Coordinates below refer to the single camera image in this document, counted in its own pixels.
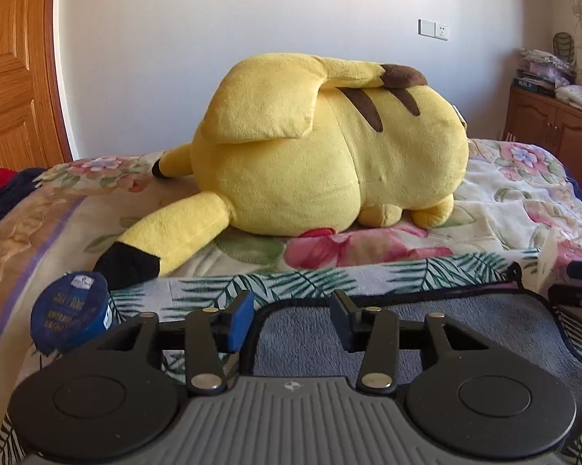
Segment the yellow Pikachu plush toy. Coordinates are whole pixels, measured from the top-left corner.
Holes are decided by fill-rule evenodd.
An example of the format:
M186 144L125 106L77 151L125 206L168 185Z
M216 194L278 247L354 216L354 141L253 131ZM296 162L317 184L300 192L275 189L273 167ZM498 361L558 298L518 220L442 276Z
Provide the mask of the yellow Pikachu plush toy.
M197 192L121 234L95 271L110 290L168 275L227 228L298 237L351 225L443 225L468 164L458 109L413 67L263 53L220 82L160 179Z

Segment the white wall switch socket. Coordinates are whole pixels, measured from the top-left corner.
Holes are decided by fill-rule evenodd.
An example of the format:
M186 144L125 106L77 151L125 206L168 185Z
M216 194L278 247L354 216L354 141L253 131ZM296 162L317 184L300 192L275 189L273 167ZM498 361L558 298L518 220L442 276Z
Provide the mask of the white wall switch socket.
M450 26L427 19L419 19L418 34L427 38L447 41L450 39Z

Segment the palm leaf print cloth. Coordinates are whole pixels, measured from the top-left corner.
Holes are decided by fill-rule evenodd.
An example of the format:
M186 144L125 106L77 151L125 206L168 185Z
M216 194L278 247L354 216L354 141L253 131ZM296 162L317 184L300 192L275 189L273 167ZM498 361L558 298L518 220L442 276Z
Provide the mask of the palm leaf print cloth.
M380 265L285 272L256 272L206 277L163 278L126 290L111 292L110 308L121 323L140 312L156 312L161 319L183 318L195 308L223 307L243 290L255 294L255 310L289 299L326 298L336 289L352 295L376 295L388 291L411 293L463 287L467 284L506 281L506 270L513 262L522 269L526 289L536 290L539 249L528 248L502 253L476 252L434 258L388 262ZM558 311L567 345L575 347L582 359L582 318ZM582 433L566 446L563 459L582 464ZM6 413L0 429L0 464L19 464L22 446Z

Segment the stack of folded linens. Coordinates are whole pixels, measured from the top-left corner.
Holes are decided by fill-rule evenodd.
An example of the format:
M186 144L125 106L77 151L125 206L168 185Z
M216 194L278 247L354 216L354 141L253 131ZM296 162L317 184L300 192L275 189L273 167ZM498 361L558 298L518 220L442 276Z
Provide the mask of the stack of folded linens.
M576 83L573 66L552 53L539 49L519 50L519 64L513 86L530 93L555 98L556 90Z

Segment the blue paper cup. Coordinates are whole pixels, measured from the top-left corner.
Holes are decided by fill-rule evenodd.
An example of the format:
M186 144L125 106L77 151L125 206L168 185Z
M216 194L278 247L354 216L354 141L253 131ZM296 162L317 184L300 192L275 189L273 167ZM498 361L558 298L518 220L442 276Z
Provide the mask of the blue paper cup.
M106 278L97 272L72 272L53 281L34 302L30 335L49 356L66 354L109 330L113 324Z

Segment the wooden side cabinet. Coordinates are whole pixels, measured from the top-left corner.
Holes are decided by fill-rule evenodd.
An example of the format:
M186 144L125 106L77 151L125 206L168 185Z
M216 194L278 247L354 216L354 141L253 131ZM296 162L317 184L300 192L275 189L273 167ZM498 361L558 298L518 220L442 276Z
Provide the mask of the wooden side cabinet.
M582 189L581 110L512 86L502 139L548 150L566 166Z

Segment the purple and grey towel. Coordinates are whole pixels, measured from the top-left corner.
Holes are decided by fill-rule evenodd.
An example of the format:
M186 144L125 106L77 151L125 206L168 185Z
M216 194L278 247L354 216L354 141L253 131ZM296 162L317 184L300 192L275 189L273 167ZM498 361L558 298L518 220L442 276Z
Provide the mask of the purple and grey towel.
M386 307L403 320L416 321L428 313L443 312L555 375L572 391L577 403L577 417L568 437L575 441L582 433L582 360L567 345L554 311L537 297L499 290L500 283L411 293L344 292L360 308ZM326 305L329 297L316 302L283 300L257 310L240 353L239 373L356 381L362 355L347 353L341 346Z

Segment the floral bed blanket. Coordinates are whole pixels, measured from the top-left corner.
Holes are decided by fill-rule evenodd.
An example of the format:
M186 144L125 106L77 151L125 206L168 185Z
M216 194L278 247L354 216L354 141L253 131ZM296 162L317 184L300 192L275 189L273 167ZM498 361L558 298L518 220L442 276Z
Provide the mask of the floral bed blanket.
M13 388L49 362L29 333L41 291L60 276L91 269L139 219L194 192L192 179L154 179L153 161L150 154L87 158L21 172L0 192L0 429ZM554 227L570 240L570 262L582 260L582 192L557 157L533 145L474 139L454 212L441 228L404 220L291 239L230 229L167 278L541 251Z

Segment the wooden wardrobe door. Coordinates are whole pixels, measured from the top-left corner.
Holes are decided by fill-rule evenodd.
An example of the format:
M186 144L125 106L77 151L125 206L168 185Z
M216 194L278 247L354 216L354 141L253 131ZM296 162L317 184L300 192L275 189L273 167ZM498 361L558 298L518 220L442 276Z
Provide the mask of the wooden wardrobe door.
M71 160L56 77L53 0L0 0L0 168Z

